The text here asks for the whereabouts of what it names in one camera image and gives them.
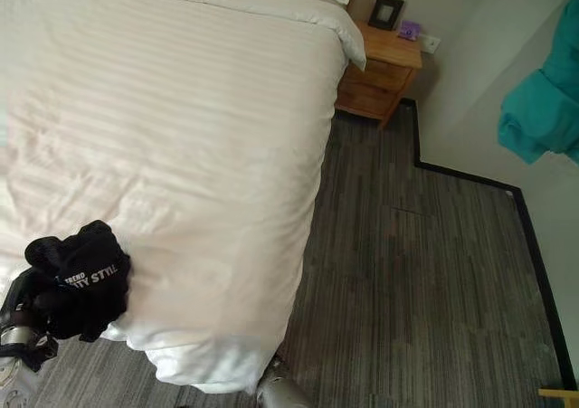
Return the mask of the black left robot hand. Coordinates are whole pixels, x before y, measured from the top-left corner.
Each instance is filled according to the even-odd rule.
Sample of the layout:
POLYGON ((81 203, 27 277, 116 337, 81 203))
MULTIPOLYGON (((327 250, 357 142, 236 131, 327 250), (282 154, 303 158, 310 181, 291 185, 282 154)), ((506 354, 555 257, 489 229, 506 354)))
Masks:
POLYGON ((29 327, 36 333, 46 333, 49 330, 49 314, 37 305, 36 299, 52 292, 56 286, 54 278, 35 269, 21 272, 12 281, 1 307, 1 331, 11 327, 29 327))

